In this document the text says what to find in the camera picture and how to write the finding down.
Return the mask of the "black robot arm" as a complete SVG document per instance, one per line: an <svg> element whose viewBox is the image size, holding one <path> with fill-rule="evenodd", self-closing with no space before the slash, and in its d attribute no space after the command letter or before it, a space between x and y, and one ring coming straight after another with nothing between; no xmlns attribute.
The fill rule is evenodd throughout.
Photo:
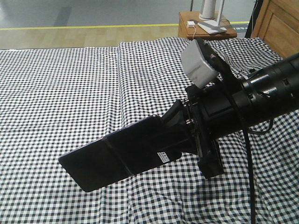
<svg viewBox="0 0 299 224"><path fill-rule="evenodd" d="M200 89L187 87L187 98L176 101L162 117L166 148L199 157L205 178L223 174L217 139L299 107L299 56L292 55L237 79L229 66L217 63L222 80Z"/></svg>

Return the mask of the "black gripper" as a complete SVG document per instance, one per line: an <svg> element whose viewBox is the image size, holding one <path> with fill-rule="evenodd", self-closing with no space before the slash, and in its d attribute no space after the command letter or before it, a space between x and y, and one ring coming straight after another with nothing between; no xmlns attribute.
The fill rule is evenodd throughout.
<svg viewBox="0 0 299 224"><path fill-rule="evenodd" d="M190 118L196 122L195 142L187 135L173 133L166 138L164 150L171 153L198 155L198 167L205 178L224 173L217 139L243 129L237 109L228 96L242 92L241 84L214 84L205 90L191 85L185 89ZM164 130L184 130L184 105L176 100L161 117Z"/></svg>

